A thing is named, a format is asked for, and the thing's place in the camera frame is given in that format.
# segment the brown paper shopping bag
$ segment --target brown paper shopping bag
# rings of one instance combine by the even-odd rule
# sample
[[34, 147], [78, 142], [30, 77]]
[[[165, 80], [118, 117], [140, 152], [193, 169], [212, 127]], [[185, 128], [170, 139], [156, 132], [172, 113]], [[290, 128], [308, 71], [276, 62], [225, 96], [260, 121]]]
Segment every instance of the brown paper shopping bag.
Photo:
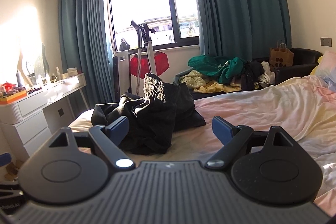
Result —
[[277, 48], [271, 48], [269, 52], [269, 63], [275, 68], [290, 67], [293, 65], [294, 53], [287, 49], [285, 43]]

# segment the bed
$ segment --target bed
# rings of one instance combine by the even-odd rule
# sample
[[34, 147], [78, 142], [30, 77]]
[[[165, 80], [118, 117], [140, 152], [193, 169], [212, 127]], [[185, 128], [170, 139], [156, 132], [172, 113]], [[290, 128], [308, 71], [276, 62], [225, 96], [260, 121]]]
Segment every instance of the bed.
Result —
[[[130, 158], [137, 164], [142, 160], [205, 161], [222, 147], [211, 129], [216, 115], [233, 125], [245, 124], [258, 131], [278, 125], [321, 167], [323, 182], [315, 203], [330, 216], [336, 214], [336, 93], [321, 78], [292, 78], [263, 90], [200, 99], [195, 106], [206, 126], [174, 133], [172, 146], [164, 155], [128, 153]], [[84, 112], [71, 123], [72, 130], [87, 131], [92, 126], [92, 112]]]

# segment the curtain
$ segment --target curtain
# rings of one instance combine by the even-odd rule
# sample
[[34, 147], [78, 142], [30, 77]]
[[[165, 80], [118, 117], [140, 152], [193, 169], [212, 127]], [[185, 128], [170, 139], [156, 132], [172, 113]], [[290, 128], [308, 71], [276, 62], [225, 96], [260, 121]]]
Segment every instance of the curtain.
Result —
[[287, 0], [198, 0], [200, 48], [211, 56], [269, 56], [282, 40], [291, 48]]
[[106, 42], [103, 0], [59, 0], [59, 33], [63, 71], [77, 67], [85, 74], [90, 107], [113, 102], [112, 55]]

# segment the black logo on bag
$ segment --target black logo on bag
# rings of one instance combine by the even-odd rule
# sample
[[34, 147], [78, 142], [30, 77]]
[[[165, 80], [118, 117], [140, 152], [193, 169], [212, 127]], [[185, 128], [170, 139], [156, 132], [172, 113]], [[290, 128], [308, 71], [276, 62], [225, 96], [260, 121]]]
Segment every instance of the black logo on bag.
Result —
[[275, 67], [278, 67], [278, 68], [282, 68], [282, 67], [286, 67], [286, 64], [283, 64], [283, 59], [282, 58], [277, 58], [275, 60], [277, 63], [275, 63]]

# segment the pile of clothes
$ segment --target pile of clothes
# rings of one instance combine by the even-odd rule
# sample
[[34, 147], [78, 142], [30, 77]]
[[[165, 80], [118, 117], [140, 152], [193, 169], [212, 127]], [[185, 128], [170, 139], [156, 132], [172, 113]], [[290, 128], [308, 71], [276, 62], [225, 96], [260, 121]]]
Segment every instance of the pile of clothes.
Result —
[[241, 58], [196, 56], [189, 60], [189, 74], [180, 77], [189, 89], [200, 93], [250, 91], [261, 84], [273, 84], [275, 73], [268, 62], [247, 62]]
[[205, 126], [185, 83], [164, 83], [158, 76], [144, 77], [145, 97], [125, 93], [119, 103], [96, 105], [91, 123], [108, 126], [120, 116], [129, 120], [129, 132], [118, 146], [133, 154], [164, 154], [173, 132]]

